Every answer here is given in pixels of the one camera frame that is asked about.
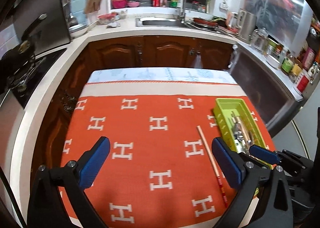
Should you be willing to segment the steel soup spoon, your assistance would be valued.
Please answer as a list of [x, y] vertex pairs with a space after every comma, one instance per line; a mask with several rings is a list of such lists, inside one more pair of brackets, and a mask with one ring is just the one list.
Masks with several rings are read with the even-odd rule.
[[237, 123], [233, 125], [233, 135], [239, 144], [244, 145], [244, 136]]

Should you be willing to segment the red-banded bamboo chopstick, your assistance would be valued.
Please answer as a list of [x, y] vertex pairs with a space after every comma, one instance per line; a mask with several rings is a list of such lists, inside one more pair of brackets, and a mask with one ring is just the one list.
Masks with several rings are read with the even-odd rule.
[[248, 145], [253, 144], [253, 139], [251, 138], [251, 134], [247, 130], [244, 122], [242, 121], [241, 117], [236, 115], [234, 111], [232, 111], [232, 118], [235, 119], [235, 124], [237, 125], [237, 128], [242, 132], [243, 139], [245, 140]]

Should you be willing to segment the grey cabinet with mesh doors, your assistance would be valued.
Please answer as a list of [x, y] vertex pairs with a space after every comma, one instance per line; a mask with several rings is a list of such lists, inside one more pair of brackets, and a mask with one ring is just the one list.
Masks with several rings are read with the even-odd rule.
[[241, 86], [265, 123], [270, 135], [276, 136], [304, 103], [289, 77], [272, 67], [266, 58], [250, 45], [234, 45], [229, 74]]

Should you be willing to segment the red white canister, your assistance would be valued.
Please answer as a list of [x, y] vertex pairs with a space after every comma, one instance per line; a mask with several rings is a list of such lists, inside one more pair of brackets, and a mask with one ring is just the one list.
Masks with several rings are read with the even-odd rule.
[[294, 88], [301, 95], [310, 82], [310, 76], [306, 70], [302, 70], [295, 80]]

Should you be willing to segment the orange H-pattern cloth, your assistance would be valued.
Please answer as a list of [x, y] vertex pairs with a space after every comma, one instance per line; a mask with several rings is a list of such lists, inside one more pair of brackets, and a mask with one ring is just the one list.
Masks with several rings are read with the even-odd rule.
[[84, 86], [62, 164], [105, 136], [111, 151], [85, 192], [109, 227], [212, 227], [225, 211], [208, 142], [220, 136], [217, 98], [246, 99], [235, 84], [117, 81]]

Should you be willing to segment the white bowl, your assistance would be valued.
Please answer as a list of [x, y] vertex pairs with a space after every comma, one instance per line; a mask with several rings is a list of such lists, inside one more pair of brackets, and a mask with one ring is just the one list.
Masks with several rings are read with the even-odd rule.
[[280, 67], [280, 62], [272, 55], [266, 56], [266, 62], [275, 69], [278, 69]]

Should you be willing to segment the green label bottle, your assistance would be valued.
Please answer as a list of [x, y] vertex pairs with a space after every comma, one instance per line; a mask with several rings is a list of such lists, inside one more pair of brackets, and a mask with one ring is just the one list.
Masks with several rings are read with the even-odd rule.
[[292, 54], [288, 54], [281, 64], [281, 71], [288, 75], [295, 64], [295, 57]]

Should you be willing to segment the glass teapot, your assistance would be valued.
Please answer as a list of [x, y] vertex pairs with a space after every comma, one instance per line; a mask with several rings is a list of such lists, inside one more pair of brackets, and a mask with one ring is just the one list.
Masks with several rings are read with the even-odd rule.
[[268, 32], [266, 28], [257, 28], [251, 36], [251, 47], [262, 52], [267, 43]]

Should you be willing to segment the black wok on stove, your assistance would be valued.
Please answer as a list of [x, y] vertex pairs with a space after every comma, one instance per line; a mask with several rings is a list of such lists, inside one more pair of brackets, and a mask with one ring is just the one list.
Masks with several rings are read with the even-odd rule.
[[1, 93], [4, 92], [7, 80], [20, 69], [35, 52], [35, 42], [30, 35], [31, 32], [47, 18], [47, 14], [43, 13], [37, 17], [29, 27], [24, 31], [21, 37], [21, 43], [8, 50], [1, 58]]

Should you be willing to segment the steel electric kettle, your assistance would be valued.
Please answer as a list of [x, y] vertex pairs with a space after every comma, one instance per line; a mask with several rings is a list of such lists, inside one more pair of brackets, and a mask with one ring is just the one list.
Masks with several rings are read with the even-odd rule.
[[235, 33], [239, 40], [250, 43], [256, 22], [256, 15], [244, 9], [239, 9], [237, 13], [229, 12], [227, 14], [226, 26], [231, 32]]

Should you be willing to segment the red frying pan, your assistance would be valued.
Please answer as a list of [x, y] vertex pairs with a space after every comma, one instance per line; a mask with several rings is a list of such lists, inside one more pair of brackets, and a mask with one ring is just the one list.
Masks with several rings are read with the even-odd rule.
[[217, 22], [214, 22], [212, 20], [202, 19], [199, 17], [194, 17], [193, 23], [198, 24], [203, 27], [216, 27], [217, 26]]

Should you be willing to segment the steel sink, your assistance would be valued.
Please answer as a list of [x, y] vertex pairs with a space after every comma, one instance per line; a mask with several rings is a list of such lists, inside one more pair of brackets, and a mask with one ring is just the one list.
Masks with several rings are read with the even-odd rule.
[[141, 18], [136, 18], [135, 22], [137, 27], [157, 26], [157, 27], [187, 28], [187, 25], [184, 23], [181, 23], [180, 20], [166, 19], [161, 17], [141, 17]]

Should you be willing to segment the pink bowl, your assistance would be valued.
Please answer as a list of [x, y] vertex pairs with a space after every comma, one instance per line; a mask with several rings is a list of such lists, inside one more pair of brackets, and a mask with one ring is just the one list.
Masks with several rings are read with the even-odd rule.
[[127, 0], [112, 0], [112, 7], [114, 9], [121, 9], [127, 6]]

